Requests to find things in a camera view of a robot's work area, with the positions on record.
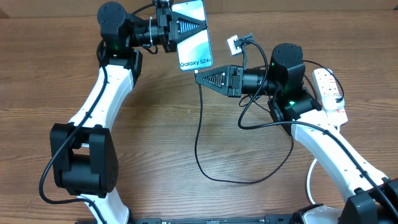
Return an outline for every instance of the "white power outlet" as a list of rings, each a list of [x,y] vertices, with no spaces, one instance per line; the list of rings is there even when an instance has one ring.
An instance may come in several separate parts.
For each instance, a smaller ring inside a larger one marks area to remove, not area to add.
[[[321,104],[322,98],[328,96],[340,96],[335,78],[331,76],[326,69],[319,68],[314,70],[312,73],[312,78],[315,83],[315,88],[317,89],[317,95]],[[338,110],[326,110],[322,105],[322,109],[326,112],[328,118],[335,126],[340,126],[348,121],[344,108]]]

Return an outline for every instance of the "tabletop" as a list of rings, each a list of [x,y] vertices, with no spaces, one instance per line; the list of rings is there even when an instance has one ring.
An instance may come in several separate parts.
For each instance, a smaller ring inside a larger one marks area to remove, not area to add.
[[[398,12],[265,12],[210,14],[214,65],[241,64],[226,39],[253,33],[271,57],[284,42],[301,45],[304,59],[331,68],[346,94],[348,123],[342,135],[373,166],[398,174]],[[80,109],[98,77],[96,17],[0,20],[0,223],[73,223],[92,214],[82,203],[49,205],[38,193],[50,159],[49,132]],[[272,177],[236,185],[206,179],[193,147],[200,102],[192,72],[181,72],[176,53],[142,50],[142,73],[112,130],[119,159],[117,190],[134,217],[260,217],[292,213],[310,204],[305,179],[313,156],[296,142]],[[262,57],[248,47],[248,65]],[[306,65],[306,74],[317,67]],[[289,152],[281,127],[244,131],[239,99],[203,88],[204,114],[198,156],[214,178],[249,181],[272,172]],[[266,105],[266,99],[259,103]],[[271,122],[252,106],[244,123]],[[50,171],[51,199],[73,198]],[[322,167],[312,178],[316,202],[343,207]]]

